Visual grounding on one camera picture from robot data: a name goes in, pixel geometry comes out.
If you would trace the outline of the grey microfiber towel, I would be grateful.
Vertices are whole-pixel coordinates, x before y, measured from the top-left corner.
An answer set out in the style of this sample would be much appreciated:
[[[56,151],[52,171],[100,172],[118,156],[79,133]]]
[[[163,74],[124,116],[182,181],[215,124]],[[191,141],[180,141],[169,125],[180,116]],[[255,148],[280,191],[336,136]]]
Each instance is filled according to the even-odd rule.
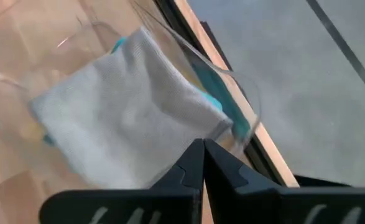
[[[144,27],[30,108],[71,167],[103,189],[149,188],[194,139],[216,139],[232,125]]]

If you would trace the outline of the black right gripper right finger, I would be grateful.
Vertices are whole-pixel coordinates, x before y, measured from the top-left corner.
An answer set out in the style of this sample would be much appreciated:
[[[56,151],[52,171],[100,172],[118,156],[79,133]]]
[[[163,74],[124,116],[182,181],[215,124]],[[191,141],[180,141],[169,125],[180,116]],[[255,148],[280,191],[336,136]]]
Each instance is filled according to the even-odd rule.
[[[283,187],[214,141],[204,145],[216,224],[365,224],[365,188]]]

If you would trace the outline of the teal microfiber towel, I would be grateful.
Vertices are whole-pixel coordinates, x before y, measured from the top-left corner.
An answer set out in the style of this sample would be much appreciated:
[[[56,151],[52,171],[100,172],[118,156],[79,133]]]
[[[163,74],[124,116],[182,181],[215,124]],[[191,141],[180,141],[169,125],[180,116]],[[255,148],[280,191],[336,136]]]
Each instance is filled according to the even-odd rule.
[[[215,72],[194,71],[202,92],[182,76],[152,37],[139,30],[30,102],[63,152],[177,151],[227,129],[245,136],[249,123]]]

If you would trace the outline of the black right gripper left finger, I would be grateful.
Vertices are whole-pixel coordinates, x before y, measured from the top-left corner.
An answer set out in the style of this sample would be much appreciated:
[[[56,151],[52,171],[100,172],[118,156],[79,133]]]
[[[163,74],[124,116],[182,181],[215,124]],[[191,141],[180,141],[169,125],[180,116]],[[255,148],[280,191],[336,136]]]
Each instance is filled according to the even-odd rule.
[[[40,208],[40,224],[201,224],[205,145],[194,140],[149,189],[67,190]]]

